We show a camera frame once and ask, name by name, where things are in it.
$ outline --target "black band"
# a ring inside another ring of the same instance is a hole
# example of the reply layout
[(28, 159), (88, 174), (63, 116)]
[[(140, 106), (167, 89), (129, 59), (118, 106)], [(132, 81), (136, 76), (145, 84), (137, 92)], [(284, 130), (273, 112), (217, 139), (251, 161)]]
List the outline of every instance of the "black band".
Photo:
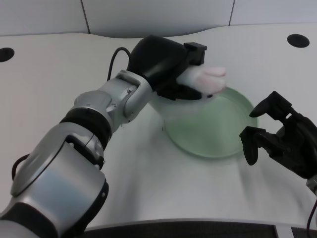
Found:
[(57, 238), (53, 223), (34, 207), (25, 203), (16, 203), (5, 213), (1, 220), (16, 222), (41, 238)]
[(111, 127), (107, 119), (99, 112), (89, 108), (73, 109), (61, 120), (72, 122), (89, 130), (100, 141), (103, 149), (106, 148), (111, 137)]

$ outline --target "white plush toy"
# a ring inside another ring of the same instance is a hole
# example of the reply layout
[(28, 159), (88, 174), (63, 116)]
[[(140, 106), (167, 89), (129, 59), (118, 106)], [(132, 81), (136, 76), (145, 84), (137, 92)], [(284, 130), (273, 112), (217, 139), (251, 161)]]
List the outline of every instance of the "white plush toy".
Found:
[(154, 93), (150, 104), (164, 119), (174, 119), (184, 114), (197, 113), (225, 89), (226, 82), (221, 78), (225, 74), (224, 67), (189, 66), (176, 79), (176, 82), (201, 92), (200, 100), (176, 99), (173, 101)]
[(211, 95), (223, 91), (226, 87), (224, 67), (208, 67), (205, 65), (189, 66), (177, 79), (178, 84), (191, 87), (202, 94)]

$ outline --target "green glass bowl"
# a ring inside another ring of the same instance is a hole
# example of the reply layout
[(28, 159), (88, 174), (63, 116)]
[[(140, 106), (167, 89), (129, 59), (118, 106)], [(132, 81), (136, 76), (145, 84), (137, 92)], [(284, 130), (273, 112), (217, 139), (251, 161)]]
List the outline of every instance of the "green glass bowl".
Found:
[(165, 131), (171, 140), (194, 155), (220, 158), (242, 151), (240, 133), (246, 126), (258, 127), (249, 117), (251, 102), (232, 88), (226, 88), (198, 114), (166, 120)]

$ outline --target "robotic hand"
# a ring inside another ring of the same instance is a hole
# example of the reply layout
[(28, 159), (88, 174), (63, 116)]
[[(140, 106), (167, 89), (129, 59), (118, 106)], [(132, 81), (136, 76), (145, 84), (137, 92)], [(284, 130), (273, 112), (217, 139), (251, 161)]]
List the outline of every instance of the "robotic hand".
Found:
[(138, 115), (153, 91), (199, 98), (194, 89), (177, 85), (176, 78), (189, 65), (203, 64), (206, 49), (146, 37), (131, 53), (127, 70), (100, 89), (79, 95), (14, 177), (0, 236), (65, 238), (82, 233), (108, 195), (100, 169), (111, 135)]
[[(317, 196), (317, 127), (275, 91), (254, 108), (250, 117), (256, 118), (265, 113), (282, 122), (283, 127), (276, 134), (250, 126), (243, 130), (240, 137), (248, 164), (257, 162), (258, 148), (262, 147), (272, 159), (307, 179), (307, 187)], [(316, 207), (317, 201), (308, 219), (308, 237)]]

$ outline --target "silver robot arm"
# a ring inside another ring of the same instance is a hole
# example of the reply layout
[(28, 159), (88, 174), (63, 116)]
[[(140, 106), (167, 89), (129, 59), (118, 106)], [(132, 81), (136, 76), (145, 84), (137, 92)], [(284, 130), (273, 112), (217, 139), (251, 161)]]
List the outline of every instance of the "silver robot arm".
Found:
[(122, 70), (100, 89), (81, 94), (14, 178), (0, 237), (56, 238), (83, 232), (108, 194), (100, 171), (104, 148), (121, 124), (138, 115), (151, 93), (144, 78)]

